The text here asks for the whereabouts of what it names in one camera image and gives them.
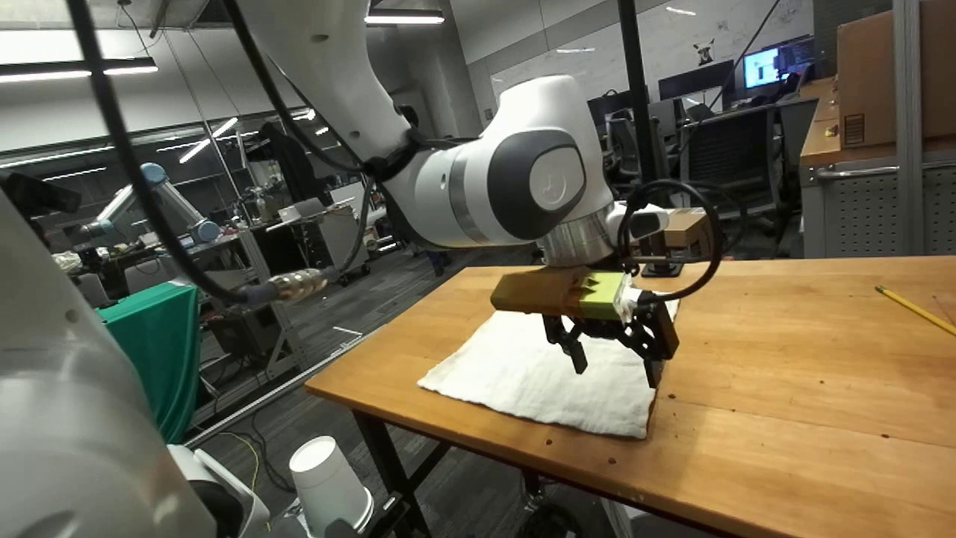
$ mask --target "cardboard box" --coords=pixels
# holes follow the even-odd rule
[[[923,0],[923,138],[956,138],[956,4]],[[836,29],[843,147],[897,144],[893,11]]]

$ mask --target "desk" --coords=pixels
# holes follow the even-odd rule
[[[956,324],[956,256],[719,267],[681,306],[681,351],[648,442],[533,425],[416,386],[492,315],[486,297],[506,273],[461,273],[309,388],[356,410],[358,425],[392,421],[719,533],[956,528],[956,340],[873,289]]]
[[[805,168],[834,168],[839,161],[897,161],[897,147],[846,150],[839,138],[839,99],[836,82],[822,77],[802,90],[802,99],[820,99],[805,140]],[[956,152],[956,138],[927,140],[927,158]]]
[[[806,85],[820,99],[802,152],[805,253],[888,256],[956,252],[956,138],[923,144],[923,243],[902,235],[897,147],[846,150],[839,140],[839,99],[830,77]]]

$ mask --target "metal table leg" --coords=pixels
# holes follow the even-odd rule
[[[406,470],[400,466],[400,457],[395,452],[395,442],[386,430],[386,421],[353,412],[362,430],[362,440],[371,452],[371,460],[377,464],[382,484],[392,495],[400,495],[406,506],[406,516],[395,527],[397,538],[430,538],[430,528],[425,522],[422,506],[416,500],[416,484],[406,476]]]
[[[527,482],[527,510],[537,510],[543,501],[543,482],[537,472],[519,470],[519,479]]]

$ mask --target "computer monitor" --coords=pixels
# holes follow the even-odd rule
[[[589,101],[591,108],[591,119],[598,125],[598,135],[603,138],[606,132],[606,116],[613,116],[616,110],[630,110],[630,93],[603,93],[598,99]]]
[[[745,56],[748,90],[781,85],[784,70],[778,59],[781,59],[781,47],[767,47],[767,50]]]
[[[745,56],[745,86],[764,90],[784,85],[788,76],[812,76],[815,47],[809,37],[778,41]]]
[[[660,101],[681,99],[706,90],[719,90],[722,108],[736,99],[736,62],[710,62],[693,71],[681,71],[658,82]]]
[[[651,113],[651,123],[658,125],[660,140],[666,144],[681,128],[685,101],[681,99],[651,101],[648,113]]]

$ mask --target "black cable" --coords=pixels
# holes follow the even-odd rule
[[[767,10],[767,14],[760,22],[757,34],[749,37],[749,41],[742,47],[737,59],[736,59],[736,71],[742,67],[742,59],[749,55],[754,41],[760,40],[760,34],[764,34],[772,14],[778,11],[781,0],[775,0],[775,5]]]
[[[258,427],[258,415],[249,418],[249,434],[252,434],[255,446],[262,452],[262,470],[267,470],[267,479],[274,484],[274,491],[297,492],[291,479],[282,470],[274,470],[274,464],[270,457],[270,442],[267,442],[262,430]]]
[[[288,82],[288,86],[316,113],[313,119],[319,119],[339,140],[342,135],[336,132],[336,125],[324,116],[319,108],[312,105],[312,99],[297,86],[297,82],[273,59],[274,71],[282,71],[282,82]],[[362,161],[350,144],[342,144],[343,152],[350,152],[353,161]]]
[[[666,297],[654,297],[654,301],[672,301],[672,298],[685,298],[685,297],[700,294],[718,276],[719,256],[722,256],[722,231],[719,231],[719,215],[718,215],[713,204],[706,194],[700,194],[693,186],[675,183],[675,179],[646,183],[628,197],[628,213],[619,226],[619,256],[624,264],[630,261],[630,219],[633,219],[633,213],[639,213],[646,206],[648,194],[675,194],[675,191],[685,191],[688,197],[693,197],[693,204],[700,204],[706,209],[713,246],[710,246],[709,270],[690,286],[666,294]]]
[[[104,76],[104,59],[97,41],[97,26],[91,17],[91,5],[88,0],[67,0],[82,50],[85,50],[85,62],[91,70],[91,85],[92,85],[92,96],[100,101],[103,119],[110,132],[110,140],[116,147],[116,158],[123,174],[132,183],[132,191],[149,222],[149,226],[156,231],[159,243],[171,252],[171,256],[177,261],[177,267],[185,273],[189,282],[195,282],[204,294],[229,301],[229,306],[246,306],[249,298],[218,286],[204,270],[195,267],[195,261],[189,256],[189,252],[180,246],[180,235],[174,234],[174,226],[168,223],[168,219],[162,215],[153,188],[146,183],[146,176],[140,174],[140,165],[135,158],[123,113],[119,113],[119,101],[116,101],[116,90],[110,85],[110,77]]]
[[[781,0],[775,0],[775,5],[767,10],[767,14],[757,23],[757,34],[749,34],[748,44],[742,47],[731,77],[737,76],[742,59],[749,55],[754,41],[764,34],[772,14],[778,11]],[[731,85],[731,77],[727,85],[719,85],[718,96],[710,99],[709,110],[713,110],[713,105],[722,99],[722,90]],[[678,128],[678,168],[685,168],[685,152],[690,147],[693,132]]]
[[[146,40],[144,40],[144,34],[140,34],[140,23],[132,17],[132,11],[129,11],[126,5],[119,5],[119,10],[123,10],[123,14],[126,14],[126,22],[132,23],[132,29],[137,34],[144,55],[149,55]]]
[[[198,47],[206,71],[213,71],[216,90],[218,90],[221,96],[226,96],[229,108],[234,108],[235,116],[238,116],[243,110],[238,110],[235,99],[229,96],[229,86],[218,77],[218,70],[210,62],[210,56],[206,56],[206,50],[201,47],[198,37],[195,37],[191,29],[189,29],[185,37],[189,37],[191,47]]]
[[[328,282],[343,276],[356,264],[356,256],[358,256],[358,252],[364,246],[368,209],[371,209],[371,194],[373,194],[373,179],[371,176],[362,179],[362,191],[364,191],[364,201],[362,201],[362,213],[358,213],[358,234],[356,234],[353,252],[350,252],[347,264],[342,264],[336,273],[327,276]]]
[[[328,158],[304,132],[298,132],[291,108],[288,108],[288,105],[282,101],[282,96],[279,96],[279,86],[274,86],[274,82],[273,82],[273,76],[270,76],[270,67],[267,67],[267,59],[262,59],[262,55],[259,55],[259,47],[258,47],[258,41],[255,41],[252,34],[249,34],[249,23],[246,23],[246,17],[243,17],[238,4],[235,4],[235,0],[225,0],[225,5],[226,5],[226,11],[229,11],[229,22],[234,22],[234,26],[235,26],[235,37],[238,37],[243,50],[246,50],[252,70],[258,71],[258,77],[259,77],[259,85],[262,85],[262,90],[267,90],[267,96],[270,96],[279,119],[288,125],[288,132],[291,132],[301,147],[309,147],[319,161],[327,161],[331,170],[358,174],[362,168],[350,168],[350,165],[342,165],[342,161]]]

